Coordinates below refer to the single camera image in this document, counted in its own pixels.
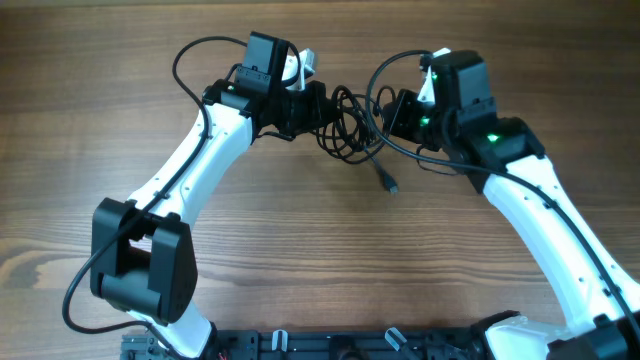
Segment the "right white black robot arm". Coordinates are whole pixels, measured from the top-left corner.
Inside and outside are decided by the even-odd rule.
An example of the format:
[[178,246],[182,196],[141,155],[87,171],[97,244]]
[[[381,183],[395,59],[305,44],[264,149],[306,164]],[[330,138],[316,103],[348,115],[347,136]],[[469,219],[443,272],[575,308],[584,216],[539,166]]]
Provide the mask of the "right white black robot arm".
[[484,60],[471,50],[420,51],[423,84],[385,109],[387,142],[417,146],[420,162],[466,176],[509,221],[536,260],[565,322],[506,312],[479,328],[491,359],[635,359],[639,286],[607,252],[565,193],[544,146],[520,118],[500,117]]

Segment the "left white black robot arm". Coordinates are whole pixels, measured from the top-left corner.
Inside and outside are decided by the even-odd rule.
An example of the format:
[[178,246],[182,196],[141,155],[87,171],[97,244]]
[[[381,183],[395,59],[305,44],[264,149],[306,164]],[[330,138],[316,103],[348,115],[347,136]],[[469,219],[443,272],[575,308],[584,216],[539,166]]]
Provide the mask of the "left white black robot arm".
[[258,32],[243,45],[243,61],[193,98],[196,121],[154,177],[93,215],[92,294],[130,314],[173,359],[223,356],[216,326],[192,300],[191,231],[226,170],[261,136],[292,141],[337,117],[335,98],[312,78],[312,50]]

